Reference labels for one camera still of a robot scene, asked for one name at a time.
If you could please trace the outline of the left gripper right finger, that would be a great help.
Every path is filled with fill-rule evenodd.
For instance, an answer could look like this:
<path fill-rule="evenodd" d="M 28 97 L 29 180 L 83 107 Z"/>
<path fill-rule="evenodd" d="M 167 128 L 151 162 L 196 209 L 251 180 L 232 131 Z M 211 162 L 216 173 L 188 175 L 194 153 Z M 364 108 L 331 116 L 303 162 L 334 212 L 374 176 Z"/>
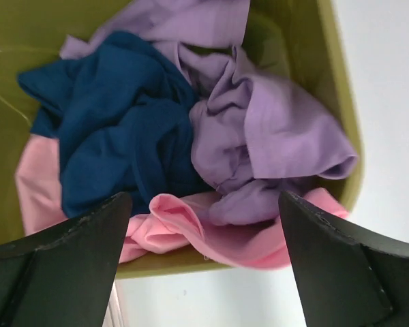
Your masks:
<path fill-rule="evenodd" d="M 279 197 L 307 326 L 409 326 L 409 243 Z"/>

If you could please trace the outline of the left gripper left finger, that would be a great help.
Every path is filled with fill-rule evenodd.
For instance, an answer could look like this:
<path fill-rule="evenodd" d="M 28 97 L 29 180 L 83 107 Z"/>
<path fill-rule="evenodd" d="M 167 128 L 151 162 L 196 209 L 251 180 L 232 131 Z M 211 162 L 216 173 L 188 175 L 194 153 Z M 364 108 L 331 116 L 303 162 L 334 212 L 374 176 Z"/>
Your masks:
<path fill-rule="evenodd" d="M 0 245 L 0 326 L 101 326 L 125 239 L 126 193 Z"/>

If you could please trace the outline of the pink t shirt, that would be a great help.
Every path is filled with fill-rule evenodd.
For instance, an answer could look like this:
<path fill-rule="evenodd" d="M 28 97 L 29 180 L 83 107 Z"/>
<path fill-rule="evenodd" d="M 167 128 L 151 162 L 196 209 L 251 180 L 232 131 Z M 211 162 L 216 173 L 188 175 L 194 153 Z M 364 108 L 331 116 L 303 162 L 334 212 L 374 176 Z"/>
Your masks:
<path fill-rule="evenodd" d="M 59 143 L 32 135 L 15 173 L 22 224 L 26 235 L 66 221 L 61 210 Z M 215 192 L 177 198 L 158 195 L 150 212 L 128 223 L 120 263 L 147 253 L 165 254 L 191 245 L 210 260 L 234 267 L 271 270 L 290 264 L 279 221 L 259 225 L 214 226 L 200 222 L 197 214 L 217 201 Z"/>

